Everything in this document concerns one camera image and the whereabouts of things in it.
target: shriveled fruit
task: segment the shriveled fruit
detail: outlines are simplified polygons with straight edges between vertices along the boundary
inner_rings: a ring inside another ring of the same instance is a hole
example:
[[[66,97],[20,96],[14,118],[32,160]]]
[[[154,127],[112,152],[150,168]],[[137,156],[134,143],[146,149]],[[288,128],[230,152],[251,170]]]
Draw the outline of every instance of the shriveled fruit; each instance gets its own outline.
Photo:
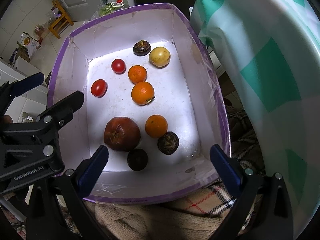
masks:
[[[149,54],[150,62],[156,67],[166,66],[170,58],[170,52],[165,47],[156,47]]]
[[[130,118],[120,116],[112,118],[106,125],[104,143],[115,151],[129,152],[140,142],[138,125]]]
[[[160,152],[171,155],[179,147],[179,138],[174,132],[166,132],[158,139],[158,149]]]
[[[133,46],[133,53],[137,56],[145,56],[151,51],[150,43],[144,40],[137,42]]]
[[[137,105],[143,106],[155,98],[155,91],[150,83],[139,82],[132,88],[131,98]]]
[[[137,84],[147,79],[147,71],[143,66],[134,65],[129,69],[128,77],[133,84]]]
[[[159,138],[167,132],[168,123],[163,116],[155,114],[147,119],[145,129],[152,138]]]
[[[148,164],[148,155],[142,149],[134,149],[128,153],[127,162],[131,170],[141,171]]]

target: green vegetable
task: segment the green vegetable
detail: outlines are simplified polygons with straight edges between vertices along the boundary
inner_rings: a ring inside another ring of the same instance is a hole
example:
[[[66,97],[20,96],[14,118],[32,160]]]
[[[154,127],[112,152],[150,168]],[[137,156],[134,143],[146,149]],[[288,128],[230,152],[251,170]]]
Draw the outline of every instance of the green vegetable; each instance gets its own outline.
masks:
[[[113,7],[111,4],[104,4],[101,6],[100,10],[99,10],[99,16],[104,16],[107,15],[109,13],[112,13],[116,10],[116,7]]]

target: orange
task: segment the orange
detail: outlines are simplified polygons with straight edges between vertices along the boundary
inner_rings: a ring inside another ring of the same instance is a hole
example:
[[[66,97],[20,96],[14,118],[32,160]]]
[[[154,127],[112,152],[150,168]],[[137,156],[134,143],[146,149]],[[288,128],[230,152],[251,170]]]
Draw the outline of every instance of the orange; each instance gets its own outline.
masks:
[[[139,82],[132,88],[131,97],[136,104],[143,106],[155,99],[155,91],[150,83]]]
[[[148,118],[145,129],[152,138],[160,138],[167,132],[168,123],[163,116],[155,114]]]
[[[134,65],[129,69],[128,77],[133,84],[137,84],[147,79],[147,71],[143,66]]]

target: cherry tomato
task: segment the cherry tomato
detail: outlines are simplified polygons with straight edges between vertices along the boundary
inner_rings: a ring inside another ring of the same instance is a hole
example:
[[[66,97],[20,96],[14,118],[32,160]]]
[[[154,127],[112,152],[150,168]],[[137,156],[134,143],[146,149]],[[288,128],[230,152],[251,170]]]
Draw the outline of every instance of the cherry tomato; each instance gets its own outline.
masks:
[[[103,79],[96,80],[91,86],[91,94],[95,97],[102,97],[107,91],[107,83]]]
[[[117,74],[122,74],[125,71],[125,63],[122,59],[116,58],[111,64],[112,70]]]

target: wooden stool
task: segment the wooden stool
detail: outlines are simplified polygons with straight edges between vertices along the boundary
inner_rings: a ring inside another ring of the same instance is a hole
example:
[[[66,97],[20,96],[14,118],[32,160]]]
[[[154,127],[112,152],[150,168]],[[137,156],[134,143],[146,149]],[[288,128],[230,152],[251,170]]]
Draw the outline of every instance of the wooden stool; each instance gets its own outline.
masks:
[[[66,13],[66,11],[63,9],[63,7],[61,6],[61,4],[59,3],[58,0],[53,0],[52,1],[53,5],[55,8],[58,8],[59,11],[61,12],[61,17],[59,17],[58,19],[56,19],[50,26],[49,26],[49,30],[53,33],[54,36],[56,36],[58,39],[60,39],[60,35],[59,30],[66,24],[66,23],[70,23],[70,25],[74,25],[73,21],[71,21],[71,18],[69,17],[69,15]]]

